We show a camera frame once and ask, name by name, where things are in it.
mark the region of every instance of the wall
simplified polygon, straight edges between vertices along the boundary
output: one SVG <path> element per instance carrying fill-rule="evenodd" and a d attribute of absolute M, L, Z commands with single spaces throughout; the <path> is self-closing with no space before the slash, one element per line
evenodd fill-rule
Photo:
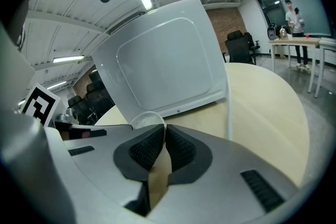
<path fill-rule="evenodd" d="M 73 86 L 76 95 L 84 98 L 86 94 L 86 86 L 92 81 L 90 80 L 89 74 L 96 69 L 96 66 L 91 67 Z"/>
<path fill-rule="evenodd" d="M 270 45 L 268 43 L 267 36 L 267 23 L 264 17 L 264 14 L 261 10 L 261 7 L 257 0 L 243 0 L 241 5 L 238 8 L 246 29 L 251 33 L 253 40 L 259 40 L 260 50 L 259 52 L 262 54 L 268 54 Z M 308 47 L 308 58 L 312 58 L 313 49 Z M 320 59 L 320 50 L 316 49 L 316 59 Z M 290 54 L 292 56 L 296 56 L 295 47 L 290 47 Z M 336 65 L 336 53 L 332 51 L 326 51 L 325 53 L 325 62 L 332 63 Z"/>
<path fill-rule="evenodd" d="M 214 27 L 221 51 L 226 51 L 227 34 L 240 30 L 246 32 L 243 18 L 237 8 L 207 10 L 209 19 Z"/>
<path fill-rule="evenodd" d="M 64 106 L 67 108 L 68 105 L 68 100 L 76 95 L 74 89 L 72 87 L 60 90 L 58 92 L 55 92 L 55 95 L 58 97 L 61 97 L 62 102 L 64 103 Z"/>

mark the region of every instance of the brick wall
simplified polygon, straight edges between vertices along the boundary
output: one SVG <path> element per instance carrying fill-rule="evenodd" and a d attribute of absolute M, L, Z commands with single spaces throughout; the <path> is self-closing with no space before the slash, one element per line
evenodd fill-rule
<path fill-rule="evenodd" d="M 96 69 L 96 66 L 91 67 L 73 86 L 76 95 L 84 98 L 86 94 L 86 86 L 90 84 L 92 81 L 90 80 L 89 74 Z"/>
<path fill-rule="evenodd" d="M 238 8 L 211 9 L 207 10 L 207 13 L 215 29 L 222 52 L 226 51 L 225 41 L 228 33 L 237 30 L 242 33 L 247 32 Z"/>

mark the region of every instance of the white wall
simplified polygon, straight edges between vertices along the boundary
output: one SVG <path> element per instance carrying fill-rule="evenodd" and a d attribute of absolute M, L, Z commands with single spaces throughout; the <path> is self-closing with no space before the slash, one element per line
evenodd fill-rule
<path fill-rule="evenodd" d="M 58 92 L 55 92 L 55 95 L 58 97 L 61 97 L 62 102 L 64 103 L 65 107 L 69 107 L 68 100 L 76 95 L 74 89 L 72 87 L 60 90 Z"/>
<path fill-rule="evenodd" d="M 243 0 L 241 5 L 238 7 L 238 10 L 243 18 L 243 21 L 246 26 L 246 30 L 250 32 L 253 37 L 253 40 L 259 40 L 260 50 L 262 54 L 268 54 L 270 45 L 268 43 L 267 36 L 267 23 L 264 17 L 264 14 L 261 10 L 261 7 L 257 0 Z M 287 55 L 287 48 L 284 49 L 285 55 Z M 312 58 L 313 49 L 308 48 L 308 58 Z M 320 50 L 316 49 L 316 59 L 320 59 Z M 290 54 L 296 56 L 295 47 L 290 47 Z M 325 62 L 332 63 L 336 65 L 336 53 L 332 51 L 326 51 L 325 53 Z"/>

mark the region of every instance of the black vent slot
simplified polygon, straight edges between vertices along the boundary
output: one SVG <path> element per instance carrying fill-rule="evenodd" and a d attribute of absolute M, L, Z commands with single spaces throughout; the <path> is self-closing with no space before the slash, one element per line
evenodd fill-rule
<path fill-rule="evenodd" d="M 163 146 L 163 129 L 159 129 L 129 149 L 129 155 L 142 168 L 149 171 Z"/>
<path fill-rule="evenodd" d="M 69 153 L 71 156 L 76 156 L 76 155 L 80 155 L 89 151 L 94 151 L 94 147 L 93 146 L 84 146 L 84 147 L 79 147 L 79 148 L 74 148 L 72 150 L 69 150 Z"/>
<path fill-rule="evenodd" d="M 166 147 L 171 157 L 173 172 L 191 163 L 196 156 L 194 144 L 172 130 L 169 130 L 166 137 Z"/>
<path fill-rule="evenodd" d="M 271 212 L 285 202 L 256 170 L 245 171 L 241 175 L 266 212 Z"/>

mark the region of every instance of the white table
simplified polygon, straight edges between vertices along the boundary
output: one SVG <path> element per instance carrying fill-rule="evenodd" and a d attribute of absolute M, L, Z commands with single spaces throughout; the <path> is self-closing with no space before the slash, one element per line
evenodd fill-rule
<path fill-rule="evenodd" d="M 314 97 L 317 98 L 319 95 L 319 90 L 321 87 L 321 81 L 323 78 L 323 70 L 324 70 L 324 51 L 325 50 L 332 50 L 336 51 L 336 40 L 335 39 L 321 39 L 320 42 L 320 69 L 319 69 L 319 79 L 317 81 L 317 87 L 315 91 Z"/>
<path fill-rule="evenodd" d="M 290 46 L 307 46 L 312 47 L 313 54 L 312 54 L 312 65 L 311 65 L 311 75 L 310 75 L 310 82 L 308 87 L 308 92 L 311 92 L 311 88 L 313 86 L 314 81 L 314 73 L 315 73 L 315 65 L 316 65 L 316 46 L 319 45 L 320 38 L 302 38 L 302 37 L 292 37 L 286 39 L 277 39 L 277 40 L 270 40 L 269 43 L 271 44 L 271 57 L 272 57 L 272 71 L 275 72 L 275 45 L 287 45 L 288 48 L 288 67 L 291 68 L 290 63 Z"/>
<path fill-rule="evenodd" d="M 250 149 L 300 186 L 309 154 L 309 131 L 302 104 L 275 73 L 254 65 L 225 65 L 232 91 L 233 141 Z M 227 102 L 220 100 L 165 118 L 167 124 L 224 137 Z M 96 125 L 127 124 L 116 106 Z"/>

